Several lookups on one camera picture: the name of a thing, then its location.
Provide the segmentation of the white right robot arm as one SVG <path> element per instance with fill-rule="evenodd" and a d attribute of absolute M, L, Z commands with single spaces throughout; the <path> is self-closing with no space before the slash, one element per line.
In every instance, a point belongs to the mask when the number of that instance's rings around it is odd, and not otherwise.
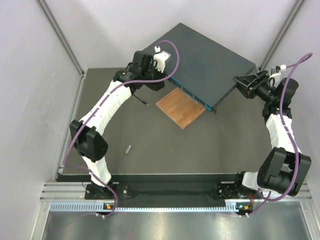
<path fill-rule="evenodd" d="M 311 158 L 297 147 L 291 128 L 289 105 L 299 87 L 294 79 L 284 78 L 274 87 L 276 76 L 266 70 L 253 75 L 235 76 L 236 88 L 247 99 L 259 97 L 264 109 L 262 117 L 270 135 L 271 152 L 256 172 L 238 173 L 233 192 L 245 198 L 258 190 L 296 196 L 311 166 Z"/>

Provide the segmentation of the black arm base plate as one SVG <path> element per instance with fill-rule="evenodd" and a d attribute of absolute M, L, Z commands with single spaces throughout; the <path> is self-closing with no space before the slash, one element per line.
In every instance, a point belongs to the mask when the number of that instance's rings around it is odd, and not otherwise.
<path fill-rule="evenodd" d="M 257 198 L 252 190 L 242 189 L 237 183 L 238 173 L 212 174 L 114 174 L 107 188 L 92 182 L 86 186 L 86 200 L 118 200 L 126 207 L 169 205 L 218 205 L 223 200 L 251 200 Z"/>

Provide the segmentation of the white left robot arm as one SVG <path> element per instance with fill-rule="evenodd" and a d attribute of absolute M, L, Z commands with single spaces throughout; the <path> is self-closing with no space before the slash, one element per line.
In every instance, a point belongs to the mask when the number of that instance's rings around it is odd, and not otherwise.
<path fill-rule="evenodd" d="M 109 183 L 112 177 L 105 160 L 109 148 L 103 138 L 105 128 L 120 106 L 143 85 L 153 91 L 165 86 L 162 79 L 166 76 L 166 61 L 170 56 L 165 51 L 154 55 L 136 51 L 132 62 L 116 72 L 109 87 L 90 112 L 80 120 L 73 120 L 69 126 L 73 146 L 85 161 L 91 182 L 102 198 L 109 198 L 114 191 L 113 185 Z"/>

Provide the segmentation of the silver SFP module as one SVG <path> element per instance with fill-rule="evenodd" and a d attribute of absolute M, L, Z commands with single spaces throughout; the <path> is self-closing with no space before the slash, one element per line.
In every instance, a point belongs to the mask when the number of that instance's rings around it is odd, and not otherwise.
<path fill-rule="evenodd" d="M 132 148 L 132 145 L 129 145 L 125 150 L 125 154 L 128 154 L 130 152 L 131 148 Z"/>

